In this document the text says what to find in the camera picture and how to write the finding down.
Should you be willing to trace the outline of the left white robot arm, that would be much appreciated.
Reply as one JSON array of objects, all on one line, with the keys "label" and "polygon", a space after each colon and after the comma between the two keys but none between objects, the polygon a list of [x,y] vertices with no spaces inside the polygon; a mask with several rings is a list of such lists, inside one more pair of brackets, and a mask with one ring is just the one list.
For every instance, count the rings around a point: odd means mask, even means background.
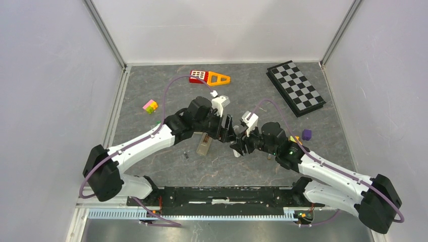
[{"label": "left white robot arm", "polygon": [[206,133],[222,143],[232,142],[236,138],[232,117],[223,115],[229,103],[225,95],[212,100],[198,96],[187,108],[167,116],[143,135],[109,148],[93,147],[83,170],[84,184],[90,186],[100,202],[127,196],[137,197],[145,205],[155,204],[158,191],[149,179],[126,175],[125,171],[147,156],[191,138],[194,133]]}]

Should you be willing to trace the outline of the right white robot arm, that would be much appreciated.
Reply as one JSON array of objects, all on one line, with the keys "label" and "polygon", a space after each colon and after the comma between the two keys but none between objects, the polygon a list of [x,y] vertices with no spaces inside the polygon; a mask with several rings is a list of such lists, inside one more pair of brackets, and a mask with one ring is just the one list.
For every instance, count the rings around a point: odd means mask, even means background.
[{"label": "right white robot arm", "polygon": [[377,233],[389,231],[402,205],[388,177],[370,177],[329,162],[291,141],[279,123],[245,130],[230,147],[240,155],[255,150],[271,154],[281,167],[305,175],[293,186],[291,198],[296,205],[311,202],[346,211]]}]

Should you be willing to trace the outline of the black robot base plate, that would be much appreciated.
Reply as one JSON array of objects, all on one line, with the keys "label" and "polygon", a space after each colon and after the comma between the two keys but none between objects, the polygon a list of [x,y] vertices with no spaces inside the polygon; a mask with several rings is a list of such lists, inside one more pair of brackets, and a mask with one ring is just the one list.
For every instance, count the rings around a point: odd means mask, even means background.
[{"label": "black robot base plate", "polygon": [[313,206],[291,187],[163,187],[141,203],[161,215],[279,215]]}]

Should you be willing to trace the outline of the white remote control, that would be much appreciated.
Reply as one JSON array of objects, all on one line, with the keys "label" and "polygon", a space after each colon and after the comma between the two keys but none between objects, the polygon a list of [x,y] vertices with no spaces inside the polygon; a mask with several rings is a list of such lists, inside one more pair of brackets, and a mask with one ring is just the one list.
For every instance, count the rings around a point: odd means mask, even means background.
[{"label": "white remote control", "polygon": [[[233,126],[233,130],[236,134],[239,134],[240,127],[238,125],[235,125],[235,126]],[[236,158],[241,156],[236,150],[233,150],[233,154]]]}]

